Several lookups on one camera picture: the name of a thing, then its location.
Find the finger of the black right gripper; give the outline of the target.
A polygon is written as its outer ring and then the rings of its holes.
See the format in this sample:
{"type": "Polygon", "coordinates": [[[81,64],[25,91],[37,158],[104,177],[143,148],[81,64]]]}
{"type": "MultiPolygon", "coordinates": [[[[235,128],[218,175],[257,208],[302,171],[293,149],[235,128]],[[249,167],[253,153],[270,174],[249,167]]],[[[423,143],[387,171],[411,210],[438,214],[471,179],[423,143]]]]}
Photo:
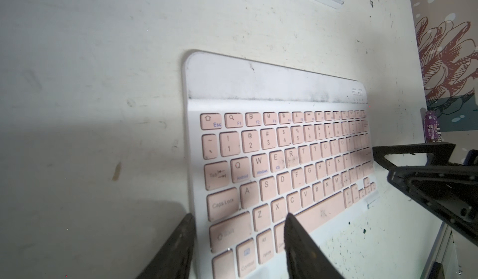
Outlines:
{"type": "Polygon", "coordinates": [[[478,167],[392,167],[387,181],[469,242],[478,244],[478,167]]]}
{"type": "Polygon", "coordinates": [[[391,171],[397,166],[389,161],[387,156],[425,154],[427,158],[426,166],[447,166],[455,147],[455,144],[448,142],[418,143],[373,147],[372,153],[376,163],[391,171]]]}

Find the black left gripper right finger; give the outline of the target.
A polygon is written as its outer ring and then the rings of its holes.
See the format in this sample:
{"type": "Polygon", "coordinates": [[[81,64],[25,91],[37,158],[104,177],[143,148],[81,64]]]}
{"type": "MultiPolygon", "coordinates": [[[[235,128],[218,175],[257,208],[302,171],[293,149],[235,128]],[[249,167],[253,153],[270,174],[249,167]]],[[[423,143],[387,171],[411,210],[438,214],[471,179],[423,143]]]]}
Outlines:
{"type": "Polygon", "coordinates": [[[284,240],[291,279],[343,279],[291,213],[286,217],[284,240]]]}

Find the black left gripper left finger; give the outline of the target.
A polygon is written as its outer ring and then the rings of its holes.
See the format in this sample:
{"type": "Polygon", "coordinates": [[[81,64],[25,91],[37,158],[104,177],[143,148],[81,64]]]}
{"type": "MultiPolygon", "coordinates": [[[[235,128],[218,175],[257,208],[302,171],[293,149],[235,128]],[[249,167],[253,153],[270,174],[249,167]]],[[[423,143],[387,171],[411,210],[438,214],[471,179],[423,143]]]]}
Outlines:
{"type": "Polygon", "coordinates": [[[196,226],[186,214],[137,279],[188,279],[194,254],[196,226]]]}

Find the pink keyboard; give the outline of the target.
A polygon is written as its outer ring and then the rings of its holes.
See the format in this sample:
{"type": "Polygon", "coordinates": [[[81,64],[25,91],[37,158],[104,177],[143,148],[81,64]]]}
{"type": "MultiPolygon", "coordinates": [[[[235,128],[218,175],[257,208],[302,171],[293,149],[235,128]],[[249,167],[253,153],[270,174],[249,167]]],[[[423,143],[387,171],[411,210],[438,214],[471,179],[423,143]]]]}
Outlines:
{"type": "Polygon", "coordinates": [[[320,244],[378,198],[362,83],[202,51],[182,79],[198,278],[285,278],[288,214],[320,244]]]}

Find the purple candy bar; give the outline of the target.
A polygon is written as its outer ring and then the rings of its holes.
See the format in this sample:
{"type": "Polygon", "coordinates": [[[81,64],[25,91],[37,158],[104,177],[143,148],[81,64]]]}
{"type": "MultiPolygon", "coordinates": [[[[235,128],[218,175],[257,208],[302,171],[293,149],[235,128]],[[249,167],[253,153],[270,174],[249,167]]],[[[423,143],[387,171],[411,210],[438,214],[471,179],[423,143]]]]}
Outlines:
{"type": "Polygon", "coordinates": [[[423,119],[423,128],[426,143],[443,141],[439,120],[434,111],[426,111],[423,119]]]}

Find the aluminium mounting rail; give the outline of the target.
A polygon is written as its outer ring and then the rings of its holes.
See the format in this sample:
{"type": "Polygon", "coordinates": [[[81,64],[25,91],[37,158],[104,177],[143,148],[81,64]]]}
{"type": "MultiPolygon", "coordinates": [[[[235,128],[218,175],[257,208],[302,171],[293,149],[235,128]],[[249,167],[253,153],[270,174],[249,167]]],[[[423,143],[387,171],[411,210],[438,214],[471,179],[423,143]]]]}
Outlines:
{"type": "Polygon", "coordinates": [[[421,279],[460,279],[460,277],[461,269],[453,232],[449,225],[442,223],[421,279]]]}

